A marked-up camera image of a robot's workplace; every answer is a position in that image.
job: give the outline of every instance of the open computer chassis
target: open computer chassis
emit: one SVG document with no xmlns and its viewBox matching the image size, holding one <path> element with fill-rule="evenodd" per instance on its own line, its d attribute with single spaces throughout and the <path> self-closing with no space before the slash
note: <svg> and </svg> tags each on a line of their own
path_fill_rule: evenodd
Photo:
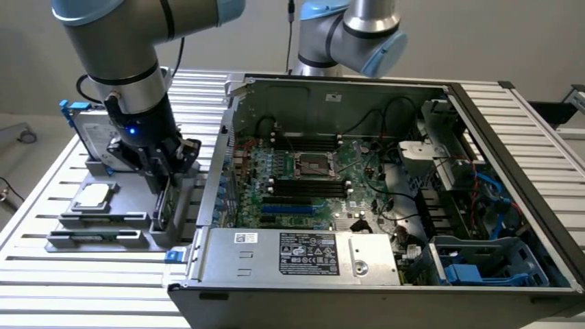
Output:
<svg viewBox="0 0 585 329">
<path fill-rule="evenodd" d="M 194 328 L 518 328 L 583 253 L 461 85 L 231 75 L 183 280 Z"/>
</svg>

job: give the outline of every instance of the robotic arm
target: robotic arm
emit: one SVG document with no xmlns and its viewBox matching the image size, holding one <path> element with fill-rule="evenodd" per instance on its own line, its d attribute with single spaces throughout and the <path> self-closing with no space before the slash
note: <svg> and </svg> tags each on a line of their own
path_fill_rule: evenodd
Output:
<svg viewBox="0 0 585 329">
<path fill-rule="evenodd" d="M 199 142 L 177 131 L 154 45 L 234 20 L 245 0 L 51 0 L 119 134 L 107 152 L 157 193 L 187 172 Z"/>
<path fill-rule="evenodd" d="M 394 0 L 310 0 L 301 8 L 295 75 L 382 77 L 406 48 Z"/>
</svg>

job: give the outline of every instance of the motherboard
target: motherboard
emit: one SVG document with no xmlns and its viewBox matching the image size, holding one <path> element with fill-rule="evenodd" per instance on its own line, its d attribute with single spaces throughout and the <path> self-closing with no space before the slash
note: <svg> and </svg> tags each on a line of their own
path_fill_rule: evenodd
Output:
<svg viewBox="0 0 585 329">
<path fill-rule="evenodd" d="M 378 142 L 359 139 L 245 139 L 234 151 L 235 226 L 386 232 L 393 224 L 381 216 L 391 204 L 379 150 Z"/>
</svg>

